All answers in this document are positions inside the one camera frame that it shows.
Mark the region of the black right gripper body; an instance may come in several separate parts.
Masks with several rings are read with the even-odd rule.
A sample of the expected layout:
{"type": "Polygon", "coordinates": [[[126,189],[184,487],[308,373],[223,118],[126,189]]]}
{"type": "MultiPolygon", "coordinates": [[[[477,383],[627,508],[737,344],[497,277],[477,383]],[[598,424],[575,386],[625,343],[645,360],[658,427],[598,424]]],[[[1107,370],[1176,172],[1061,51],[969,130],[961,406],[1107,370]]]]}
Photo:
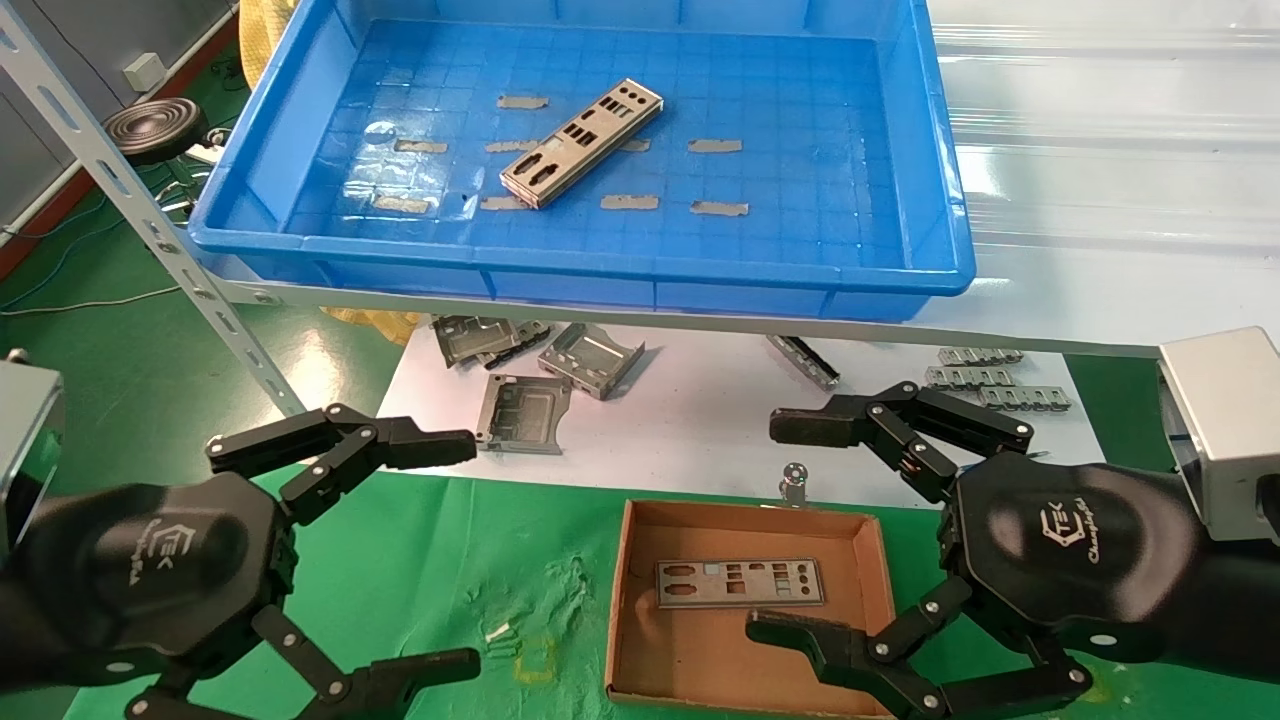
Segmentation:
{"type": "Polygon", "coordinates": [[[1000,454],[957,478],[943,520],[966,615],[1009,650],[1277,680],[1277,546],[1212,539],[1176,477],[1000,454]]]}

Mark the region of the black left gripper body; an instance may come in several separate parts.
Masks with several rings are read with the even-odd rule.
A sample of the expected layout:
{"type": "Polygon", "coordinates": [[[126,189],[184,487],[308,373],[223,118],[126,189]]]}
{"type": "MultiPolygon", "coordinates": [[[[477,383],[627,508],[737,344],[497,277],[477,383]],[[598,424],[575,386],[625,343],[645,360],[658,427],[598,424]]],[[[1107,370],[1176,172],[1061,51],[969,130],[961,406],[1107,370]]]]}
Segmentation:
{"type": "Polygon", "coordinates": [[[285,511],[230,471],[46,498],[3,562],[3,692],[214,678],[259,646],[297,562],[285,511]]]}

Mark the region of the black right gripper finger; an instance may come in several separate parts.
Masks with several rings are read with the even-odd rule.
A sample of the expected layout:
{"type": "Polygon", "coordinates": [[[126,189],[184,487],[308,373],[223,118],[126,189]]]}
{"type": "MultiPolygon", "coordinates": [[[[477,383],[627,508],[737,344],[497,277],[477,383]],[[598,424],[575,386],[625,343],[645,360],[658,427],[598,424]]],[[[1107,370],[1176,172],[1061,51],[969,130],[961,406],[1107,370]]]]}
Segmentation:
{"type": "Polygon", "coordinates": [[[771,610],[753,610],[746,635],[805,655],[817,680],[873,697],[896,719],[1014,719],[1060,710],[1093,687],[1093,676],[1053,638],[1019,637],[1029,667],[934,684],[913,655],[973,606],[973,588],[948,577],[882,632],[771,610]]]}
{"type": "Polygon", "coordinates": [[[987,459],[1025,454],[1032,437],[1023,421],[911,382],[877,395],[835,395],[819,409],[780,407],[771,414],[774,442],[864,446],[929,503],[948,501],[959,475],[931,438],[987,459]]]}

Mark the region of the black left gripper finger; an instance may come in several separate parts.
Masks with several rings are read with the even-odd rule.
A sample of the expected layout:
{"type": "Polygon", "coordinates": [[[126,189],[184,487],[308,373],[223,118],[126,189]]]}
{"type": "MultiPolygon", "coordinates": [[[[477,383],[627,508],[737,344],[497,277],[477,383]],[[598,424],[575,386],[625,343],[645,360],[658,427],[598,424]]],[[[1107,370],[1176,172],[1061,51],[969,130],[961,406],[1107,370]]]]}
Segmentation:
{"type": "MultiPolygon", "coordinates": [[[[481,673],[475,648],[457,648],[375,661],[352,673],[340,669],[283,614],[269,605],[251,621],[257,639],[314,691],[297,719],[403,719],[420,691],[468,682],[481,673]]],[[[196,705],[188,694],[198,682],[196,671],[172,669],[138,693],[127,707],[128,719],[238,719],[220,708],[196,705]]]]}
{"type": "Polygon", "coordinates": [[[253,479],[310,460],[280,488],[279,505],[296,525],[308,525],[375,471],[451,468],[477,456],[471,430],[421,430],[410,416],[370,418],[343,404],[287,416],[211,439],[215,473],[253,479]]]}

